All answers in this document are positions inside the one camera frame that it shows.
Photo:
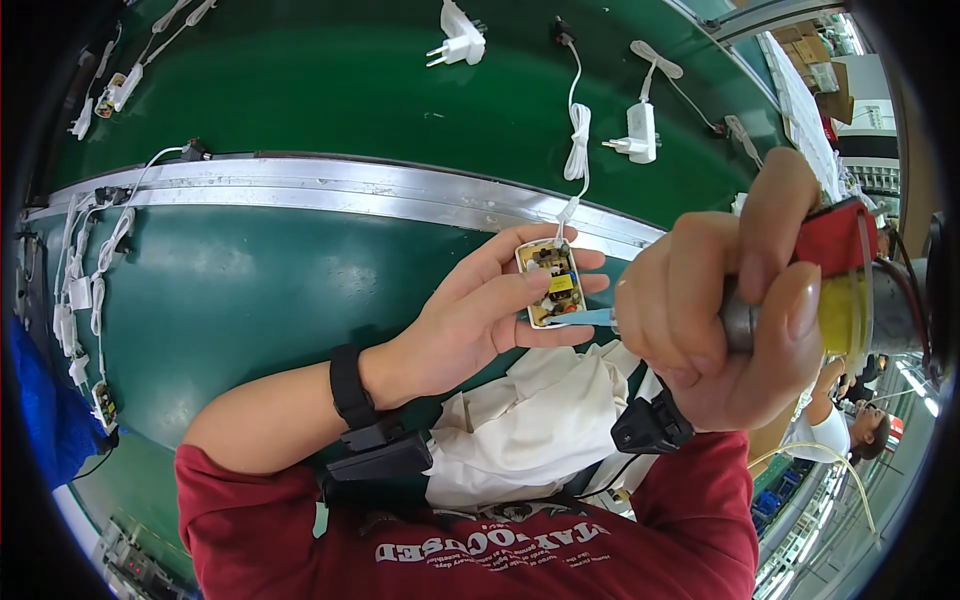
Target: circuit board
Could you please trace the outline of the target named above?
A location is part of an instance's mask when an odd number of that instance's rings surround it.
[[[580,275],[573,261],[570,244],[564,240],[559,248],[554,240],[537,240],[516,249],[516,264],[522,273],[534,269],[550,271],[550,289],[543,300],[527,307],[530,325],[535,329],[562,327],[550,324],[549,317],[563,313],[587,310],[584,293],[580,289]]]

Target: left hand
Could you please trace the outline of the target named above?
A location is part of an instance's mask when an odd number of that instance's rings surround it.
[[[369,348],[365,353],[377,359],[370,362],[371,370],[396,373],[402,389],[381,397],[372,394],[377,410],[448,392],[511,348],[553,348],[589,341],[593,337],[589,325],[534,329],[516,320],[517,311],[546,295],[550,274],[544,269],[519,273],[514,252],[521,244],[556,233],[557,226],[547,224],[497,233],[457,264],[403,333]],[[576,229],[564,228],[564,237],[572,243]],[[585,294],[610,285],[605,275],[584,273],[603,266],[602,252],[574,249],[573,256]]]

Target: white shirt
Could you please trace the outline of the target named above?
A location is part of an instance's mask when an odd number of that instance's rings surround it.
[[[796,420],[790,423],[783,434],[783,441],[780,445],[790,444],[792,442],[816,442],[823,444],[837,451],[840,456],[846,457],[850,452],[850,430],[847,429],[847,420],[843,413],[835,408],[830,409],[830,415],[818,425],[811,425],[806,417],[806,411],[803,411]],[[799,446],[784,450],[787,454],[796,458],[806,458],[807,460],[818,463],[832,463],[836,457],[821,450],[809,446]]]

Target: hand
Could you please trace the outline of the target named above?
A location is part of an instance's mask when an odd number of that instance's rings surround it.
[[[497,233],[457,264],[403,333],[366,350],[361,355],[362,376],[377,409],[397,408],[414,397],[448,392],[511,348],[553,348],[589,341],[593,327],[588,325],[534,329],[516,320],[517,311],[546,295],[550,274],[545,269],[519,273],[514,252],[521,244],[552,238],[556,233],[553,225],[528,225]],[[573,242],[576,229],[564,228],[564,237]],[[584,273],[603,266],[606,256],[602,252],[574,249],[573,256],[585,294],[610,285],[605,275]],[[380,387],[390,391],[378,394],[371,390],[368,381],[387,371],[395,376],[389,385]]]
[[[817,376],[820,268],[788,266],[820,184],[799,153],[766,159],[743,216],[688,213],[641,252],[617,282],[623,343],[663,377],[700,430],[754,429],[773,419]],[[762,303],[754,354],[727,355],[717,317],[726,275],[741,298]]]

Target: blue cloth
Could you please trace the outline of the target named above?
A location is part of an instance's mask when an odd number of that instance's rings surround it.
[[[106,434],[77,391],[52,376],[40,351],[16,317],[11,349],[20,383],[20,407],[36,462],[50,489],[69,483]]]

